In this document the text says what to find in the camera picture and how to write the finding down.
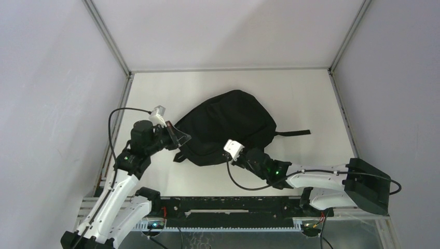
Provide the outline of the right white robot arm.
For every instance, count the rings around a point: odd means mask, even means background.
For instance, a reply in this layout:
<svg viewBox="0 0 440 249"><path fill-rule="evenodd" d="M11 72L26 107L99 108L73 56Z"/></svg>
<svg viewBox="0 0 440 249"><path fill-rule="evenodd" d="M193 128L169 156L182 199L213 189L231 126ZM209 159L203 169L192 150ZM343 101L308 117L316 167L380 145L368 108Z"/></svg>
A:
<svg viewBox="0 0 440 249"><path fill-rule="evenodd" d="M388 215L391 177L360 158L334 166L306 166L280 161L257 148L243 149L233 164L264 180L267 188L301 188L300 210L307 216L329 208L357 207Z"/></svg>

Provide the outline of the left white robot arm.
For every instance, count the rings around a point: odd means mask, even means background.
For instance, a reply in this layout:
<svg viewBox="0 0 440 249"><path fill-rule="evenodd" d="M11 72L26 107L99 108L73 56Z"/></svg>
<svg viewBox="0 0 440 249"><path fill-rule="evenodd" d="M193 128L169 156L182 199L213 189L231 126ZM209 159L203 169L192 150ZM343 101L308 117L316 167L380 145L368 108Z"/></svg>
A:
<svg viewBox="0 0 440 249"><path fill-rule="evenodd" d="M121 211L126 198L151 164L155 153L180 148L191 139L167 121L154 125L137 121L122 152L116 157L112 180L75 231L61 238L63 248L118 248L131 229L145 216L163 213L160 192L142 187L132 203Z"/></svg>

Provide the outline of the black backpack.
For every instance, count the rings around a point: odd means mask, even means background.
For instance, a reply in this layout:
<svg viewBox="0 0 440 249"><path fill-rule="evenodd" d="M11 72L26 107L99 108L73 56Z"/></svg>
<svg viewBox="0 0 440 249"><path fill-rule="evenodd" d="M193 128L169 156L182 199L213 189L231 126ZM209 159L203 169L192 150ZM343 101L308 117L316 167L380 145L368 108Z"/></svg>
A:
<svg viewBox="0 0 440 249"><path fill-rule="evenodd" d="M224 163L224 146L228 140L264 150L277 135L290 137L311 133L310 130L278 132L269 112L256 97L242 90L231 90L202 102L175 127L189 134L191 139L179 148L173 161L189 160L200 167Z"/></svg>

